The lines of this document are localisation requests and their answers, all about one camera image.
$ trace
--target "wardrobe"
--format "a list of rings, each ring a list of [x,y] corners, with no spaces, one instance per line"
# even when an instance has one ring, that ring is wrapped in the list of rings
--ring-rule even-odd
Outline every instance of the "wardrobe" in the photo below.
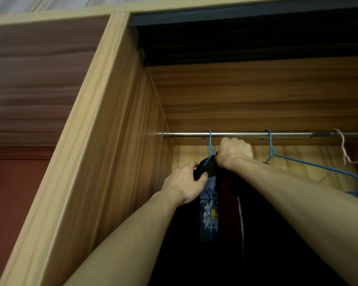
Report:
[[[358,174],[334,131],[358,160],[358,0],[0,16],[0,148],[53,149],[0,285],[63,284],[173,170],[209,156],[208,130],[267,129],[311,135],[273,138],[278,154]],[[267,137],[245,141],[254,158],[269,157]],[[358,190],[355,178],[322,168],[270,165]]]

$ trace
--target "blue wire hanger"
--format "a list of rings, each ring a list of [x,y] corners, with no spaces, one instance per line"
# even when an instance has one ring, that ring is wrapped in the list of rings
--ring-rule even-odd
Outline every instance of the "blue wire hanger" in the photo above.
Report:
[[[358,179],[358,175],[355,175],[355,174],[352,174],[352,173],[348,173],[348,172],[343,172],[341,170],[337,170],[335,168],[330,168],[330,167],[324,167],[323,165],[318,165],[318,164],[315,164],[315,163],[311,163],[311,162],[304,162],[302,160],[298,160],[298,159],[294,159],[294,158],[290,158],[290,157],[284,157],[284,156],[279,156],[275,153],[274,149],[273,149],[273,144],[272,144],[272,132],[267,129],[268,133],[269,133],[269,144],[270,144],[270,147],[271,147],[271,156],[267,159],[266,163],[269,162],[272,157],[281,157],[281,158],[285,158],[285,159],[289,159],[289,160],[292,160],[292,161],[295,161],[295,162],[300,162],[300,163],[305,163],[307,165],[312,165],[314,167],[320,167],[320,168],[324,168],[325,170],[331,170],[333,172],[336,172],[336,173],[342,173],[344,175],[348,175],[348,176],[351,176],[351,177],[354,177],[356,179]],[[352,191],[352,192],[347,192],[349,194],[358,194],[358,191]]]
[[[215,153],[213,152],[212,144],[211,144],[212,133],[211,133],[210,130],[208,130],[208,132],[210,133],[210,157],[207,158],[207,160],[205,161],[204,165],[206,165],[208,163],[208,161],[210,160],[211,156],[215,155]]]

